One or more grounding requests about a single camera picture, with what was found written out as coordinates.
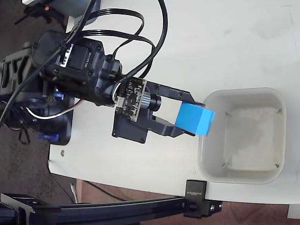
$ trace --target white table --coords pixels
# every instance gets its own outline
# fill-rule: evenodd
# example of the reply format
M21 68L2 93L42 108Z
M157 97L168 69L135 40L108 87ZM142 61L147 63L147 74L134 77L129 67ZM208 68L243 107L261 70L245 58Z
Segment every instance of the white table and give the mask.
M216 90L271 87L286 100L286 156L282 173L266 185L208 183L212 200L300 203L300 2L298 0L166 0L169 30L147 79L192 93L203 101ZM155 0L102 0L102 8L128 8L145 17L142 35L157 43L162 16ZM86 29L134 33L140 22L100 17ZM102 40L106 53L121 43ZM150 53L134 42L117 58L125 72ZM158 116L175 122L180 102L163 99ZM51 146L52 173L169 195L185 195L187 179L205 180L197 165L198 137L148 133L144 145L113 138L114 109L84 102L74 111L72 137Z

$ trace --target blue cube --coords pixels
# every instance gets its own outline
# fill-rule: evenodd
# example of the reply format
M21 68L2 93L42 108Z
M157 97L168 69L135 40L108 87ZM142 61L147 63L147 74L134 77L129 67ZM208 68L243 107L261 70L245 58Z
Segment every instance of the blue cube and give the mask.
M195 135L207 135L214 117L215 112L182 102L175 126Z

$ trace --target wire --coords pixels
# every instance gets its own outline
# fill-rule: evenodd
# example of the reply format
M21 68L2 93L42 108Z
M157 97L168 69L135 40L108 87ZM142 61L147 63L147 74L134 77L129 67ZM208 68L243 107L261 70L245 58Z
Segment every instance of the wire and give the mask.
M10 129L10 130L12 130L12 131L20 131L20 130L22 130L22 127L21 127L21 128L9 127L9 126L6 125L5 123L3 123L3 126L7 127L8 129Z
M71 196L65 191L65 189L62 188L62 186L56 181L56 179L53 177L50 169L49 169L49 161L50 161L50 150L48 152L48 160L47 160L47 171L49 172L52 180L54 181L54 183L60 188L60 190L67 196L67 198L71 201L71 203L75 204L75 201L73 200L73 198L71 198Z
M166 35L167 35L167 30L168 30L168 13L167 13L167 9L165 7L164 0L158 0L158 2L160 5L160 8L161 8L161 11L162 11L162 15L163 15L163 30L162 30L160 39L158 41L158 44L155 47L155 49L151 52L151 54L140 65L138 65L136 68L134 68L129 73L127 73L125 75L125 77L123 77L121 80L119 80L120 83L128 81L130 78L132 78L134 75L136 75L141 69L143 69L147 64L149 64L153 60L153 58L157 55L157 53L159 52L161 47L163 46L163 43L164 43Z
M82 102L84 102L84 100L79 100L76 104L74 104L72 107L60 112L60 113L57 113L57 114L54 114L52 116L39 116L39 115L36 115L35 113L33 113L29 108L26 108L27 111L30 113L31 116L37 118L37 119L40 119L40 120L50 120L50 119L54 119L54 118L57 118L59 116L62 116L63 114L66 114L67 112L69 111L72 111L73 109L75 109L77 106L79 106Z
M66 42L65 43L61 43L59 49L52 55L49 57L49 59L46 60L46 62L40 66L39 68L37 68L25 81L23 81L14 91L14 93L12 94L12 96L10 97L1 117L0 117L0 127L3 125L6 117L8 116L8 113L10 112L10 110L13 107L13 104L15 103L16 97L18 96L18 94L20 94L20 92L22 91L22 89L28 84L30 83L33 79L35 79L39 72L46 66L48 65L58 54L60 54L62 51L65 51L67 49L67 46L73 42L73 40L75 40L77 38L77 36L80 34L80 32L82 31L86 21L88 20L88 17L90 16L90 12L93 8L93 6L95 5L96 0L90 0L83 16L82 19L80 21L80 24L78 25L78 27L76 29L74 29L70 35L68 35L68 37L66 38Z
M111 36L111 37L118 37L118 38L126 38L126 39L130 39L130 40L143 41L143 42L146 42L146 43L148 43L152 46L152 51L151 51L152 53L155 51L155 46L149 39L147 39L145 37L138 36L138 35L127 34L127 33L120 32L120 31L115 31L115 30L85 30L85 31L81 32L81 35L83 37L88 37L88 36ZM152 60L150 61L150 63L146 67L145 71L141 74L140 78L144 78L146 76L146 74L150 71L151 65L152 65ZM119 82L117 82L113 86L113 90L112 90L112 99L113 99L113 101L115 101L115 93L116 93L118 87L120 86L120 84L122 83L122 80L124 80L124 78L122 78Z
M94 185L93 183L91 183L91 182L89 182L89 181L84 180L84 182L86 182L87 184L93 186L94 188L97 188L99 191L102 191L104 194L106 194L106 195L108 195L108 196L110 196L110 197L112 197L112 198L114 198L114 199L117 199L117 200L119 200L119 201L121 201L121 202L126 202L126 200L124 200L124 199L122 199L122 198L119 198L119 197L117 197L117 196L114 196L114 195L108 193L107 191L104 191L102 188L100 188L100 187Z
M139 19L141 19L142 24L140 26L140 28L137 30L137 32L135 33L135 35L139 35L141 33L141 31L144 28L144 17L143 15L141 15L140 13L136 12L136 11L132 11L129 9L121 9L121 8L107 8L107 9L101 9L98 11L95 11L93 13L91 13L89 19L93 19L99 16L103 16L103 15L129 15L129 16L134 16L137 17ZM113 52L113 57L115 58L117 51L124 45L130 43L131 41L133 41L132 39L128 39L127 41L123 42L121 45L119 45ZM147 66L147 68L145 69L145 71L139 76L140 78L144 78L150 71L151 66L152 66L152 62L153 60L151 60Z
M116 103L116 93L117 93L117 90L118 90L120 85L121 85L121 83L118 83L116 88L112 91L112 100L113 100L114 103Z
M136 31L135 35L139 35L141 33L141 31L143 30L143 28L144 28L145 19L144 19L143 15L136 12L136 11L129 10L129 9L122 9L122 8L101 9L101 10L92 12L89 16L89 20L94 19L94 18L99 17L99 16L103 16L103 15L129 15L129 16L134 16L134 17L137 17L137 18L141 19L142 24L141 24L140 28ZM121 48L122 46L130 43L131 41L132 40L127 40L127 41L123 42L119 47L117 47L114 50L113 56L114 57L116 56L116 53L117 53L119 48Z
M121 31L116 30L84 30L81 32L82 37L89 37L89 36L111 36L111 37L118 37L118 38L125 38L137 41L143 41L150 44L153 48L155 45L149 39L134 35L134 34L127 34Z
M86 22L89 20L90 13L96 3L96 0L90 0L87 8L84 11L84 14L79 22L79 24L71 30L68 37L66 38L66 44L72 43L76 38L78 38L80 32L83 30L83 27L85 26Z
M4 103L4 104L6 104L6 105L8 104L8 103L5 102L5 101L0 101L0 103ZM3 123L3 126L7 127L8 129L10 129L10 130L12 130L12 131L20 131L20 130L22 130L22 127L19 127L19 128L10 127L10 126L6 125L5 123Z

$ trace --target screw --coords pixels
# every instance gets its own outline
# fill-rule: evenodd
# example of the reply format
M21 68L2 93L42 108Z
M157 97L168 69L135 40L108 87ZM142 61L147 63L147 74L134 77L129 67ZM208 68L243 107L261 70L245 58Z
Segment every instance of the screw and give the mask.
M98 45L98 46L97 46L97 50L98 50L98 51L101 51L101 50L102 50L102 46L101 46L101 45Z
M35 42L35 43L33 43L33 45L32 45L34 48L38 48L38 43L37 42Z
M108 55L107 57L106 57L106 61L112 61L113 60L113 56L112 55Z
M89 70L89 71L88 71L88 75L89 75L89 76L92 76L93 73L94 73L93 70Z

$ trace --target white plastic bin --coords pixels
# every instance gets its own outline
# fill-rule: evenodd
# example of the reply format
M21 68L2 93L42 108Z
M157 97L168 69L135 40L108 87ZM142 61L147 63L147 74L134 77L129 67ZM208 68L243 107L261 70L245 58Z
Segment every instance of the white plastic bin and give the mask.
M285 161L286 106L271 88L221 90L205 99L216 112L200 136L198 166L212 182L266 184Z

